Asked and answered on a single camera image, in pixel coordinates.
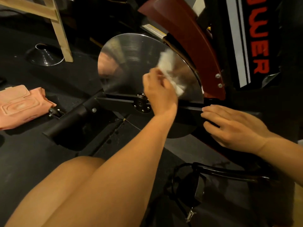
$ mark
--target bare thigh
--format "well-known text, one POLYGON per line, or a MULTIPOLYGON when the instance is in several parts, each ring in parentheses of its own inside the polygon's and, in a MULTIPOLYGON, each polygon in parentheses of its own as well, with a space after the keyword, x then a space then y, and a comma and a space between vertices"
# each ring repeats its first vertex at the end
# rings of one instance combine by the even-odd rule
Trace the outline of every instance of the bare thigh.
POLYGON ((81 156, 62 163, 21 201, 6 227, 40 227, 105 161, 81 156))

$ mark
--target red lettering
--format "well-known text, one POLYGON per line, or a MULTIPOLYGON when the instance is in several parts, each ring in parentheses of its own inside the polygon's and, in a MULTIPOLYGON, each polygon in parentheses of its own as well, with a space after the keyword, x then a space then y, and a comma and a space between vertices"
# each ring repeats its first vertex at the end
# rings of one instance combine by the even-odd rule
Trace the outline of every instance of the red lettering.
POLYGON ((269 56, 268 40, 266 41, 252 41, 252 56, 263 54, 265 57, 269 56))
POLYGON ((249 5, 259 4, 259 3, 262 3, 262 2, 266 2, 266 0, 247 0, 247 3, 249 5))
POLYGON ((257 72, 262 74, 269 73, 269 60, 254 60, 254 63, 258 64, 257 68, 254 71, 255 74, 257 72))
POLYGON ((261 38, 261 37, 267 37, 268 36, 268 32, 264 32, 264 33, 256 33, 256 29, 261 26, 261 25, 266 25, 267 24, 267 20, 259 20, 259 21, 255 21, 256 16, 259 13, 264 13, 267 11, 267 7, 263 7, 263 8, 259 8, 259 9, 254 9, 251 13, 251 15, 249 16, 249 24, 251 26, 249 32, 250 35, 253 38, 261 38))

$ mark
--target white wipe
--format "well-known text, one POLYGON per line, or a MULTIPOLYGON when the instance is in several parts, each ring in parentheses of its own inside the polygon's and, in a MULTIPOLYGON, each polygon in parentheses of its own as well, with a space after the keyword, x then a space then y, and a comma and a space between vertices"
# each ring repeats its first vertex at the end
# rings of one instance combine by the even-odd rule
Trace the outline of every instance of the white wipe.
POLYGON ((175 52, 171 49, 166 49, 164 52, 161 52, 159 62, 158 62, 158 68, 161 70, 163 75, 171 82, 172 86, 174 86, 176 90, 177 96, 181 96, 186 86, 182 85, 178 77, 174 77, 172 74, 170 74, 175 67, 175 52))

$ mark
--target wooden leg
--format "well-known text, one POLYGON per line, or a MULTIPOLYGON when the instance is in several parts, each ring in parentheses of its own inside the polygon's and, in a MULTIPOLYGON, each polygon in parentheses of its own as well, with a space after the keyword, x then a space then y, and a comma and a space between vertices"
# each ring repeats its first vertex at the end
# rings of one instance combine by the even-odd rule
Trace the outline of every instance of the wooden leg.
POLYGON ((57 39, 58 39, 59 45, 61 47, 65 61, 73 62, 74 60, 71 55, 71 50, 68 45, 68 41, 67 41, 67 38, 65 35, 65 31, 63 28, 63 24, 61 21, 58 7, 54 0, 44 0, 44 3, 47 7, 53 7, 56 10, 58 20, 51 19, 51 23, 53 25, 53 28, 54 28, 55 34, 57 36, 57 39))

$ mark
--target hand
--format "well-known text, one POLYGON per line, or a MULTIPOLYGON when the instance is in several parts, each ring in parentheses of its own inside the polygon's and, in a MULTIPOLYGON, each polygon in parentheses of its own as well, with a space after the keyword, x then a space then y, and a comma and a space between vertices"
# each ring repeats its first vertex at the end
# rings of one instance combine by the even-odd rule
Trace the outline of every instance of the hand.
POLYGON ((175 118, 178 97, 172 84, 158 68, 152 68, 143 76, 144 93, 149 99, 155 116, 165 115, 175 118))
POLYGON ((220 128, 207 121, 203 124, 203 126, 221 146, 237 151, 258 154, 258 152, 266 144, 267 137, 258 134, 245 124, 249 124, 255 130, 258 128, 257 130, 259 132, 261 131, 261 133, 266 136, 267 133, 261 129, 263 126, 253 126, 249 123, 249 119, 245 119, 244 117, 240 119, 238 117, 237 120, 242 120, 242 122, 245 123, 243 124, 233 119, 233 116, 236 118, 235 113, 232 116, 226 110, 222 111, 218 109, 219 106, 213 105, 210 107, 203 108, 204 112, 201 114, 201 117, 214 122, 220 126, 220 128))
POLYGON ((225 118, 227 120, 233 120, 242 123, 255 133, 265 137, 280 137, 279 135, 270 132, 267 129, 267 126, 257 117, 242 112, 242 111, 237 111, 233 110, 228 107, 220 106, 220 105, 211 105, 208 107, 203 107, 202 108, 203 112, 214 112, 218 115, 220 115, 222 118, 225 118))

